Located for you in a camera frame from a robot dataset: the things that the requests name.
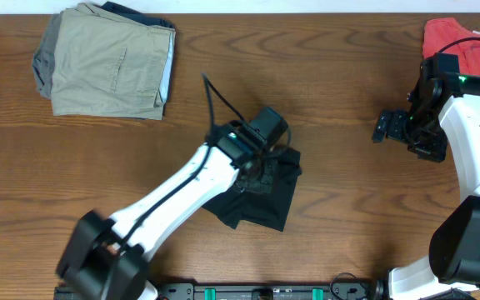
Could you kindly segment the black pants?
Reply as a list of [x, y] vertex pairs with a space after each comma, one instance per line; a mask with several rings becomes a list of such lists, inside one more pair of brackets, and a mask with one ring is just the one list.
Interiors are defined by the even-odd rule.
[[202, 208], [232, 229], [236, 229], [241, 221], [247, 221], [282, 232], [298, 177], [302, 174], [300, 158], [301, 153], [292, 148], [276, 158], [277, 172], [270, 193], [250, 192], [235, 183]]

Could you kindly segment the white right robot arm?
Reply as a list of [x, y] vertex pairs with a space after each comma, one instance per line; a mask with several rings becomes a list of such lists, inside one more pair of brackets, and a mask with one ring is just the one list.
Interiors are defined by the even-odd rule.
[[381, 112], [372, 140], [392, 139], [435, 163], [452, 153], [460, 204], [432, 235], [428, 253], [389, 272], [387, 299], [453, 299], [480, 289], [480, 77], [422, 74], [407, 111]]

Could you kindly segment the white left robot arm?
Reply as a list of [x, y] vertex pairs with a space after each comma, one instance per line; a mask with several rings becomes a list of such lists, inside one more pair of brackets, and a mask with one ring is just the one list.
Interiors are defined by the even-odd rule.
[[83, 299], [156, 299], [149, 263], [165, 240], [203, 204], [252, 171], [285, 125], [214, 126], [191, 159], [147, 196], [108, 218], [90, 211], [77, 222], [56, 274]]

